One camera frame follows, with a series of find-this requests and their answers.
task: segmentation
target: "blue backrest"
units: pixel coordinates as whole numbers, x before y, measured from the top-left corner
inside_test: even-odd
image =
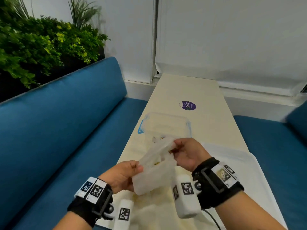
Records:
[[[126,93],[110,57],[0,104],[0,229]]]
[[[307,141],[307,101],[291,112],[286,121]]]

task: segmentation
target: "person's left hand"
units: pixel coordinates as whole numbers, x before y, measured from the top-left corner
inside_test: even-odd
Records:
[[[101,174],[98,178],[111,186],[113,194],[123,189],[133,192],[131,177],[140,172],[143,172],[143,166],[138,161],[123,161]]]

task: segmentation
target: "person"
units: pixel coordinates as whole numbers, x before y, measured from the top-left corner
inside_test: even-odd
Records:
[[[211,158],[202,145],[193,138],[177,139],[174,142],[176,148],[171,153],[174,154],[177,165],[190,172]],[[121,190],[133,191],[131,177],[142,171],[143,167],[138,161],[125,161],[107,170],[99,178],[108,183],[115,194]],[[244,191],[239,191],[215,209],[227,230],[285,229]],[[83,218],[73,212],[68,212],[54,230],[70,229],[91,230],[92,228]]]

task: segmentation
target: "black cable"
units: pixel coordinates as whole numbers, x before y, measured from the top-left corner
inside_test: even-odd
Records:
[[[217,223],[217,221],[213,218],[213,216],[206,210],[206,209],[202,209],[205,213],[207,213],[214,221],[214,223],[217,225],[217,227],[219,228],[219,230],[221,230],[219,224]]]

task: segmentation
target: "blue bench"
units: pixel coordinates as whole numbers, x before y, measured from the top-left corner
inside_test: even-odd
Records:
[[[286,123],[234,116],[290,230],[307,229],[307,102]]]
[[[117,163],[147,102],[110,57],[0,104],[0,229],[52,229]]]

